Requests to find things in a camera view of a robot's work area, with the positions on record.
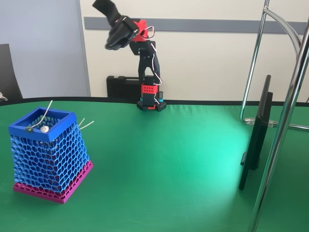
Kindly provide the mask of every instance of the green tablecloth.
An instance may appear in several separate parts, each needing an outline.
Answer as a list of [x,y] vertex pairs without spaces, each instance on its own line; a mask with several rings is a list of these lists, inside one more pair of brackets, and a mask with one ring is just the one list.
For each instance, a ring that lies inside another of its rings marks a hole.
[[[240,106],[169,105],[160,113],[132,104],[54,102],[75,112],[94,168],[66,204],[13,192],[8,125],[48,102],[0,106],[0,231],[246,232],[275,134],[268,129],[260,168],[238,191],[240,160],[252,127]],[[272,108],[278,120],[282,107]],[[254,116],[257,106],[248,106]],[[309,108],[292,123],[309,125]],[[258,232],[309,228],[309,133],[289,130]]]

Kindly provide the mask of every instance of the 3d printed basket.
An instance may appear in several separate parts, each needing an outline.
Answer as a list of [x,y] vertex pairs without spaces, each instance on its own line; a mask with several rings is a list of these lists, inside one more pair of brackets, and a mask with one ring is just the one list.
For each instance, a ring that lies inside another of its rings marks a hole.
[[[75,113],[37,108],[9,126],[14,191],[65,203],[93,167]],[[48,126],[43,133],[40,127]]]

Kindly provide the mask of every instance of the pink basket base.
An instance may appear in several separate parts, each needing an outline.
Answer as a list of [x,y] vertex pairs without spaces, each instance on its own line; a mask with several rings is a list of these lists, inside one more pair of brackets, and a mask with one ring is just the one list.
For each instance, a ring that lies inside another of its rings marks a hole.
[[49,200],[52,202],[57,202],[60,204],[64,204],[70,196],[77,189],[79,184],[83,181],[83,179],[88,175],[90,170],[93,168],[93,163],[88,161],[83,168],[79,171],[76,177],[71,181],[70,185],[66,188],[66,190],[62,191],[62,193],[53,192],[52,190],[46,190],[43,188],[34,188],[30,185],[15,183],[13,186],[13,191],[21,192],[33,197],[42,198],[45,200]]

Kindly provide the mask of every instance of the red bracket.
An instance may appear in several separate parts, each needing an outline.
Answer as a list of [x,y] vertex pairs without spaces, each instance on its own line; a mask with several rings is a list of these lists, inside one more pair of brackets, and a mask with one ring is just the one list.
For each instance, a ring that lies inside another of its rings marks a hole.
[[158,92],[158,86],[146,86],[144,84],[141,85],[141,92],[148,94],[156,94]]
[[134,42],[144,42],[144,41],[147,41],[146,38],[148,38],[148,30],[146,30],[146,28],[147,28],[146,20],[142,19],[139,22],[134,22],[134,23],[139,28],[139,33],[138,33],[138,35],[135,38],[133,38],[132,41],[134,41]]

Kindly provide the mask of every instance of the black monitor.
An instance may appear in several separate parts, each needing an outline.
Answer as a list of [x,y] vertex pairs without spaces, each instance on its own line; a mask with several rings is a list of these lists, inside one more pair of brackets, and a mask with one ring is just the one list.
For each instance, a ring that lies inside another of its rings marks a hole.
[[239,189],[244,190],[249,170],[258,168],[260,153],[268,128],[270,109],[272,104],[272,93],[268,91],[271,76],[266,77],[259,108],[254,121],[253,131],[248,150],[243,154],[241,165],[243,165]]

